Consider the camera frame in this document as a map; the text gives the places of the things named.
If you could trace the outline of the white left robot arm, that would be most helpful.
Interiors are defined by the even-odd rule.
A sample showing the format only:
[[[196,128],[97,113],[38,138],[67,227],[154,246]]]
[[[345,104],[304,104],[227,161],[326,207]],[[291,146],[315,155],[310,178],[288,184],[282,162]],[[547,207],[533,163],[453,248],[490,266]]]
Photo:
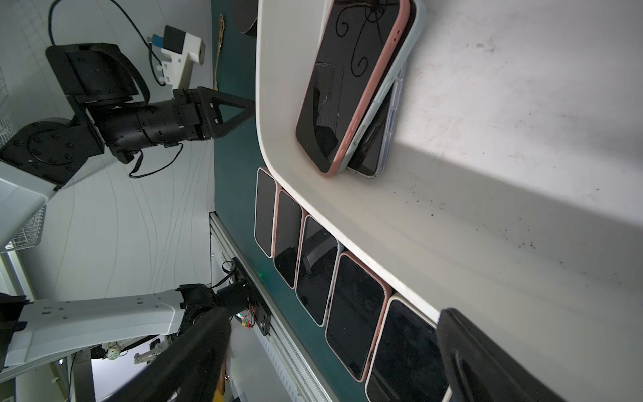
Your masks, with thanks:
[[[211,280],[213,142],[252,100],[182,82],[152,102],[114,44],[52,45],[72,111],[23,126],[1,149],[1,240],[45,212],[25,262],[36,297],[1,298],[1,369],[102,343],[179,333],[187,293]]]

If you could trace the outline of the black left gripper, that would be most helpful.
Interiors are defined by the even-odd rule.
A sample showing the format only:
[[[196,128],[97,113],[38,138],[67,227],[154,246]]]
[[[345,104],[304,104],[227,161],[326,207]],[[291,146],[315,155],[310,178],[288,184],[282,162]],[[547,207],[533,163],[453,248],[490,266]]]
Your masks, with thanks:
[[[123,164],[148,147],[226,137],[256,113],[253,100],[205,87],[151,102],[145,80],[117,45],[52,45],[45,56],[75,122]]]

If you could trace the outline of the mint green case phone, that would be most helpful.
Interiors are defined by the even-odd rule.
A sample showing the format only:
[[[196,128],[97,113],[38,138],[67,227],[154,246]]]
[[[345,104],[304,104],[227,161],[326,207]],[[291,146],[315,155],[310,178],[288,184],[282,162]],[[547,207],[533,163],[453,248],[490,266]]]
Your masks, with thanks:
[[[311,215],[304,222],[296,297],[318,327],[327,318],[331,284],[341,243]]]

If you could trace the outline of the light pink case phone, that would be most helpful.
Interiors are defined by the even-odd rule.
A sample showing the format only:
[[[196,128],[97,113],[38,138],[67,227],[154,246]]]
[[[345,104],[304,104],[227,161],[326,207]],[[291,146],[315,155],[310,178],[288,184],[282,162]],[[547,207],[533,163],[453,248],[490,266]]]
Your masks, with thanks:
[[[279,186],[271,174],[260,167],[256,173],[254,238],[268,257],[273,256],[274,221]]]

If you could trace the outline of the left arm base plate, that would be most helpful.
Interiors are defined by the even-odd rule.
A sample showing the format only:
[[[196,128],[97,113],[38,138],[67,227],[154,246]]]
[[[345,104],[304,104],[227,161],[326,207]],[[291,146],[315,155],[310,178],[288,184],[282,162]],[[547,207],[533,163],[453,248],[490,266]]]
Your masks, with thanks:
[[[259,330],[262,336],[271,333],[272,313],[261,295],[258,287],[252,280],[249,271],[244,267],[238,257],[233,257],[231,272],[233,273],[231,285],[239,293],[237,299],[244,300],[244,308],[235,314],[237,320],[246,328]]]

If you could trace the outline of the cream case phone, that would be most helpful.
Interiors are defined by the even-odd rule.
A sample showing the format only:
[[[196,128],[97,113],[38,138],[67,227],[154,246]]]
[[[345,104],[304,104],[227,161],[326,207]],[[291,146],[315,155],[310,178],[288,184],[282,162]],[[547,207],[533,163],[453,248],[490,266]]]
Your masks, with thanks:
[[[399,294],[390,298],[365,384],[369,401],[450,400],[436,328]]]

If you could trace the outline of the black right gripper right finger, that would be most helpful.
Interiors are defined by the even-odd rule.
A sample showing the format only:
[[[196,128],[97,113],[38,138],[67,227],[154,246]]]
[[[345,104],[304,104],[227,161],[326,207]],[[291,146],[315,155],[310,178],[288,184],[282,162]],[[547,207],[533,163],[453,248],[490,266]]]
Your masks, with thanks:
[[[459,310],[442,310],[436,333],[457,401],[562,400]]]

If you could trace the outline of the black phone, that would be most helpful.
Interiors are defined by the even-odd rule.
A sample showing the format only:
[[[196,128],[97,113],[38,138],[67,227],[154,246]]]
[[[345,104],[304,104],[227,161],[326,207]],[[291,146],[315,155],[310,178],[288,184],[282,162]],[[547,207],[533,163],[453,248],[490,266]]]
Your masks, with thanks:
[[[296,124],[296,140],[324,175],[345,169],[397,75],[415,24],[412,1],[335,1]]]

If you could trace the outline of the rose case phone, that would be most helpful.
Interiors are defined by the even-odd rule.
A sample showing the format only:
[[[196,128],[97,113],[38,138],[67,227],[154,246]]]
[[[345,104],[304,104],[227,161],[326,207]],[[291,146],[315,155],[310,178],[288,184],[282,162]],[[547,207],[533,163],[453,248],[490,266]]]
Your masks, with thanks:
[[[303,219],[302,207],[286,191],[281,190],[278,196],[273,262],[277,273],[291,289],[296,285]]]

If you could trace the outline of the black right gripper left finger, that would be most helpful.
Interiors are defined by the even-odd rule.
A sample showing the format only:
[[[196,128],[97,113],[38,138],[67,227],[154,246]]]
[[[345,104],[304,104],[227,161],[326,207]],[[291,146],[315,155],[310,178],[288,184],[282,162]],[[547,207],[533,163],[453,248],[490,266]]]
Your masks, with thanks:
[[[224,308],[207,312],[110,401],[211,401],[229,347],[231,323]]]

